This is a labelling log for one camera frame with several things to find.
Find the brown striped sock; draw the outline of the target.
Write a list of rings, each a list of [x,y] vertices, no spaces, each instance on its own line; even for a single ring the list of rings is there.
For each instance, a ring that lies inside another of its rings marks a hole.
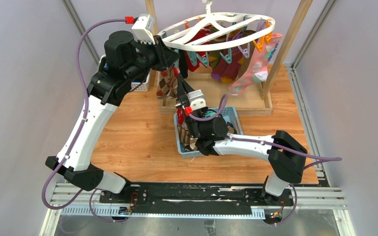
[[[178,125],[177,126],[179,141],[183,145],[185,152],[189,151],[197,151],[198,148],[196,146],[197,138],[193,138],[189,131],[184,127]]]
[[[169,98],[169,99],[177,98],[178,74],[179,73],[180,73],[179,69],[177,69],[175,67],[171,67],[169,69],[169,81],[168,81],[169,90],[167,92],[167,98]]]

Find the white oval clip hanger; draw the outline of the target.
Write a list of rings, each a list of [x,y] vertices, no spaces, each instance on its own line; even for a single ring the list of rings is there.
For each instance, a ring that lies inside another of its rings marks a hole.
[[[212,12],[211,6],[213,1],[204,0],[203,3],[206,7],[205,14],[187,18],[158,33],[166,46],[187,52],[209,52],[229,49],[271,36],[276,25],[275,19],[269,16],[236,12]],[[213,39],[217,39],[223,35],[228,36],[235,30],[243,29],[249,24],[261,20],[266,23],[265,28],[249,36],[222,43],[210,43]],[[206,26],[214,27],[216,32],[192,40]]]

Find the red christmas sock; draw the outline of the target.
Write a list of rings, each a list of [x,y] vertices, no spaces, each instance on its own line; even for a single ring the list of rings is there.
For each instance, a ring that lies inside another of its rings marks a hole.
[[[178,120],[178,124],[182,125],[185,122],[185,109],[184,109],[183,99],[184,99],[184,96],[186,95],[186,92],[184,90],[184,85],[183,85],[184,79],[179,69],[172,67],[172,70],[176,79],[174,93],[177,99],[177,103],[180,103],[180,105],[177,106],[177,120]]]

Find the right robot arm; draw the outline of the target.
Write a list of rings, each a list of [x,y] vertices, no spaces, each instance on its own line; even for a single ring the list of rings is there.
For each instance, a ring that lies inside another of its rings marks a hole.
[[[177,110],[183,113],[189,138],[203,155],[240,155],[268,162],[273,171],[267,177],[262,199],[274,205],[290,184],[301,183],[307,150],[290,134],[278,130],[274,135],[248,136],[229,132],[222,112],[228,96],[221,97],[218,109],[209,117],[209,108],[202,90],[194,90],[177,74]]]

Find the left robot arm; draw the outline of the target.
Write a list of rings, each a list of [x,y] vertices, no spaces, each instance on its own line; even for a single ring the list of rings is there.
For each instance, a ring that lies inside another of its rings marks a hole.
[[[133,81],[143,81],[150,71],[170,68],[180,58],[162,38],[152,43],[134,40],[129,31],[116,31],[104,43],[105,56],[86,88],[84,106],[65,146],[45,165],[81,190],[105,190],[120,203],[131,198],[130,182],[120,174],[105,171],[91,163],[94,147]]]

